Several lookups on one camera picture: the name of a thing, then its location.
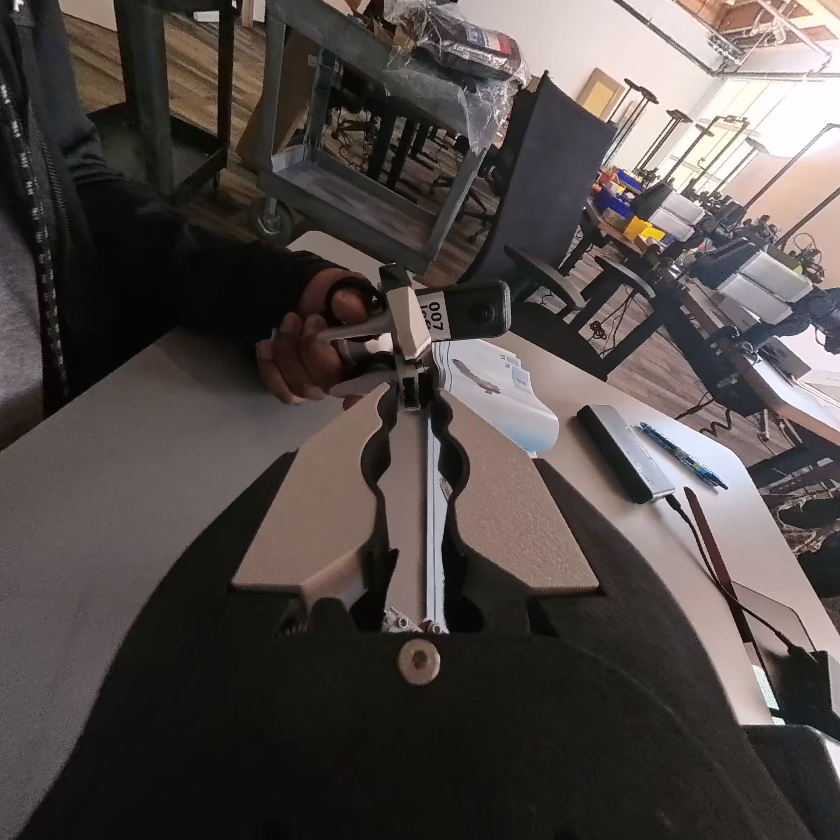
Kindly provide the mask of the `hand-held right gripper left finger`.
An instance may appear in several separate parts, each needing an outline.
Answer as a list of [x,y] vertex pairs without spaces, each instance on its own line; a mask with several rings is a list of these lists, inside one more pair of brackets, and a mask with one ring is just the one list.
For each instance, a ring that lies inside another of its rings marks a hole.
[[299,447],[232,579],[240,592],[354,604],[390,550],[379,483],[391,463],[394,384],[383,383]]

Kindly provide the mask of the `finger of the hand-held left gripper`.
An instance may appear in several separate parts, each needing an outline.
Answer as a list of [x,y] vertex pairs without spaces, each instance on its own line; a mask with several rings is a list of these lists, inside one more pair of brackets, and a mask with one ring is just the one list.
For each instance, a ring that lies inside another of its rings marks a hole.
[[392,340],[406,361],[419,361],[432,343],[425,316],[411,287],[394,287],[385,294],[391,316]]

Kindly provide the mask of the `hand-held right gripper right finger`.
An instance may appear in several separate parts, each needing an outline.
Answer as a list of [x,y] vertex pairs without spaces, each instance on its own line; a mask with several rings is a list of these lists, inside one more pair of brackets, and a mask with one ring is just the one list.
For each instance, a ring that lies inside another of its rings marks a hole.
[[447,391],[434,405],[461,597],[591,595],[599,581],[534,459]]

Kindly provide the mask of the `grey desk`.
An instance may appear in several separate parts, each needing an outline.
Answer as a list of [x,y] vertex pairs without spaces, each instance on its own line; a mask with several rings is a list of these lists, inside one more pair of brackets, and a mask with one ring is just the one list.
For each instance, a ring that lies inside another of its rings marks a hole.
[[[517,334],[519,357],[560,420],[545,458],[640,550],[693,623],[741,724],[769,725],[729,609],[687,526],[663,501],[627,500],[575,419],[614,406],[698,455],[729,485],[692,487],[735,582],[796,612],[819,649],[838,636],[741,460],[727,448]],[[172,332],[2,453],[2,838],[48,790],[118,644],[198,534],[281,454],[333,420],[333,399],[283,406],[236,350]]]

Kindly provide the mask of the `person's left hand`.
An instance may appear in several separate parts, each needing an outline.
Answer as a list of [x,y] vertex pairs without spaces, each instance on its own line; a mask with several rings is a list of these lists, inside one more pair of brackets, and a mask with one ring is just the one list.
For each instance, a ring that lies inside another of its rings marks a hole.
[[282,403],[319,402],[344,377],[340,354],[319,339],[330,317],[340,325],[356,325],[370,317],[372,287],[358,272],[333,267],[310,279],[299,302],[255,346],[260,380]]

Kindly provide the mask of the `brick instruction booklet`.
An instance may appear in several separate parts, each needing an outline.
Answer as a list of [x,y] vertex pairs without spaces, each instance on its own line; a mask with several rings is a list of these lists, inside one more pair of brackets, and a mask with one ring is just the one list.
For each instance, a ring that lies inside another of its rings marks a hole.
[[[519,357],[481,340],[432,345],[437,384],[452,393],[530,457],[551,450],[560,433],[558,417],[535,395]],[[426,613],[446,629],[442,543],[451,489],[438,467],[441,444],[427,420]]]

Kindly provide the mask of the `black silver power bank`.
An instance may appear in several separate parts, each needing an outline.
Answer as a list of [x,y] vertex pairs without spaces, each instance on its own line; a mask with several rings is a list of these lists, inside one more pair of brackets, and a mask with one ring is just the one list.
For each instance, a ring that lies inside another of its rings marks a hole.
[[632,502],[644,505],[675,493],[673,482],[614,407],[586,405],[576,419]]

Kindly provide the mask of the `grey utility cart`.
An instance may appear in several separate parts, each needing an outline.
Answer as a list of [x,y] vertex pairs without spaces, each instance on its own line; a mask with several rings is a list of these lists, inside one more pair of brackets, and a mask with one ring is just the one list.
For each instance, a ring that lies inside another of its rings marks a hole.
[[[288,30],[318,49],[302,142],[277,151],[282,66],[291,41]],[[263,218],[268,221],[273,214],[272,202],[283,203],[366,255],[421,275],[455,224],[487,148],[467,151],[443,205],[428,212],[381,183],[377,175],[354,170],[323,147],[338,67],[382,87],[385,102],[397,113],[467,135],[469,108],[478,103],[442,70],[411,56],[392,60],[390,46],[334,3],[266,2],[266,59],[255,135],[257,181],[266,195]]]

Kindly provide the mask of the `dark grey office chair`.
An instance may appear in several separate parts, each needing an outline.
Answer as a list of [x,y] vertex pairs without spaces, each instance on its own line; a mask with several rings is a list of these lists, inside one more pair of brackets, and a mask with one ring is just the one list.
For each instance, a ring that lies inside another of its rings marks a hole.
[[560,273],[600,173],[614,129],[564,93],[544,71],[534,92],[514,101],[507,136],[516,149],[490,231],[458,280],[507,284],[511,332],[605,382],[606,363],[569,317],[582,290]]

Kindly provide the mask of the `blue pen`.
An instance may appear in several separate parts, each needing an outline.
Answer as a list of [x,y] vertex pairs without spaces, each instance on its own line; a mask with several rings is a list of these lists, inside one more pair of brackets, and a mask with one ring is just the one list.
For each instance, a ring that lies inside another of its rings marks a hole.
[[678,446],[673,440],[665,436],[662,432],[648,423],[640,423],[638,428],[657,446],[669,453],[672,458],[677,460],[682,466],[690,471],[699,480],[704,482],[709,487],[715,487],[723,490],[728,490],[728,485],[706,465],[702,464],[697,458],[690,455],[682,447]]

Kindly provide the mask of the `row of background work tables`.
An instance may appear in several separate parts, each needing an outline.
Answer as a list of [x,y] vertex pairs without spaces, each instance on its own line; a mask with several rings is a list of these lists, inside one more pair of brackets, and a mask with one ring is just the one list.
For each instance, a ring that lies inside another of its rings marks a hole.
[[582,331],[599,319],[621,288],[627,290],[628,302],[644,299],[650,308],[646,318],[601,357],[609,372],[665,329],[714,403],[742,417],[773,415],[791,429],[792,447],[758,467],[781,469],[788,461],[808,465],[820,458],[838,460],[838,399],[803,377],[790,376],[784,365],[795,354],[781,338],[770,338],[762,351],[746,351],[736,330],[757,325],[757,314],[698,279],[646,280],[614,259],[597,255],[595,261],[602,271],[581,292],[584,306],[570,321],[573,330]]

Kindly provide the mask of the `plastic-wrapped black package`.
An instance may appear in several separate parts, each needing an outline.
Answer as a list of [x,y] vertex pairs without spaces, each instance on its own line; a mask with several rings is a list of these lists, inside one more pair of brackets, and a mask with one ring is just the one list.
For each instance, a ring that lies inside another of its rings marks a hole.
[[512,36],[471,22],[456,2],[388,1],[384,18],[399,27],[414,54],[465,77],[515,82],[525,88],[531,73]]

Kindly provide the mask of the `black power adapter box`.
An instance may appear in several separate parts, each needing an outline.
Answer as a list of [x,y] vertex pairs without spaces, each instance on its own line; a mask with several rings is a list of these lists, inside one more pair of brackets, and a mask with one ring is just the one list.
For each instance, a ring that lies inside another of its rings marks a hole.
[[782,719],[839,740],[839,663],[826,651],[792,646],[762,654]]

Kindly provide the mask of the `person's grey sweater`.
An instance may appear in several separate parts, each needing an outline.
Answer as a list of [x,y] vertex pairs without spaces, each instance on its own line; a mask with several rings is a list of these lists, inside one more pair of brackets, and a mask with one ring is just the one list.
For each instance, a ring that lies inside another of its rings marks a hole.
[[107,174],[58,2],[2,2],[1,446],[82,389],[98,293],[78,189]]

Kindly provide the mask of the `black metal table frame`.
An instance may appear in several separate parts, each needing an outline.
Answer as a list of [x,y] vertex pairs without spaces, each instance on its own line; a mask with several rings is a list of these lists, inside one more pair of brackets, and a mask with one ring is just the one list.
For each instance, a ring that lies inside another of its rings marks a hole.
[[[174,203],[206,184],[216,189],[227,168],[232,133],[235,24],[239,2],[112,2],[125,101],[117,110],[139,133],[144,179]],[[164,14],[217,12],[217,126],[215,133],[172,115]]]

